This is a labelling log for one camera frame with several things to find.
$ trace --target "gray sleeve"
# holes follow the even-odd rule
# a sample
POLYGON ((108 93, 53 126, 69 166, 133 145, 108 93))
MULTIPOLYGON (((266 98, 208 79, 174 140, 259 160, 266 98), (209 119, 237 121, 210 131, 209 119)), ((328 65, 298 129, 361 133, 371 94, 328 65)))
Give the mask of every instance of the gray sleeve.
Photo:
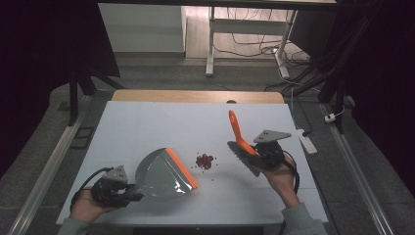
POLYGON ((290 235, 327 234, 321 219, 313 219, 304 203, 282 211, 287 223, 286 232, 290 235))
POLYGON ((66 218, 58 235, 86 235, 89 224, 80 220, 66 218))

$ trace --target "metal frame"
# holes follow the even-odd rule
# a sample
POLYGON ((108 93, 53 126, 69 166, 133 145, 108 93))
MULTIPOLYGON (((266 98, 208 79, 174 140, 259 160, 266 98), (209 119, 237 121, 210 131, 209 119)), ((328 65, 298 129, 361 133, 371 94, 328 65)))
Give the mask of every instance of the metal frame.
POLYGON ((67 126, 65 129, 61 139, 55 147, 55 150, 49 158, 49 161, 46 163, 45 167, 40 173, 40 176, 30 191, 30 194, 27 196, 21 211, 13 222, 11 229, 7 233, 8 235, 25 234, 27 231, 29 225, 33 221, 34 215, 36 214, 40 204, 43 201, 43 198, 46 195, 46 192, 49 189, 50 184, 52 183, 53 178, 59 169, 59 166, 61 165, 62 160, 64 159, 65 154, 67 153, 73 136, 82 123, 88 104, 91 100, 92 97, 90 96, 84 96, 81 100, 79 116, 73 122, 72 126, 67 126))
MULTIPOLYGON (((328 115, 330 108, 326 108, 328 105, 320 105, 321 112, 323 115, 328 115)), ((350 171, 351 176, 356 183, 356 186, 360 192, 360 195, 363 198, 364 203, 366 204, 370 215, 375 223, 375 226, 378 228, 379 234, 382 235, 392 235, 394 234, 392 227, 385 215, 385 212, 382 209, 381 204, 379 203, 375 193, 370 187, 369 183, 366 180, 366 177, 363 173, 363 170, 360 168, 356 157, 347 143, 346 137, 340 133, 340 131, 333 125, 330 124, 330 129, 332 131, 333 137, 335 138, 339 149, 342 152, 342 155, 345 159, 348 170, 350 171)))

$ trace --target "wooden table edge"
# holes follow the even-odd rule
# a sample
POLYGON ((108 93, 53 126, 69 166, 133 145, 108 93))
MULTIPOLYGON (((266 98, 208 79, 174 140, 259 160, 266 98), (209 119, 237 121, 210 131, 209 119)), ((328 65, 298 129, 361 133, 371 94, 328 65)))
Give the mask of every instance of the wooden table edge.
POLYGON ((278 92, 260 91, 199 91, 199 90, 117 90, 112 101, 133 102, 188 102, 188 103, 226 103, 238 104, 284 104, 278 92))

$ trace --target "orange handle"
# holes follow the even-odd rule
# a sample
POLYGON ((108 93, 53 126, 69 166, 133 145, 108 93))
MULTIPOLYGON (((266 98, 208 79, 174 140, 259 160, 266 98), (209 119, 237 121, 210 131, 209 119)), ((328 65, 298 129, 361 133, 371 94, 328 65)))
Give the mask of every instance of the orange handle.
POLYGON ((230 110, 229 111, 229 120, 231 121, 232 129, 235 134, 236 143, 241 147, 245 152, 249 153, 250 155, 256 155, 256 151, 251 147, 251 145, 242 138, 241 129, 239 128, 238 120, 236 119, 235 113, 230 110))

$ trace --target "red debris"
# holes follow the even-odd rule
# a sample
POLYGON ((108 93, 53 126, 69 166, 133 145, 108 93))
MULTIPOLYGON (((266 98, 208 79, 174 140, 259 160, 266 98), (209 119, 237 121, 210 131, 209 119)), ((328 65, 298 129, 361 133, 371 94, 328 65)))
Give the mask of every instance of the red debris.
POLYGON ((202 154, 196 158, 196 164, 202 169, 210 169, 212 161, 213 157, 208 156, 207 154, 202 154))

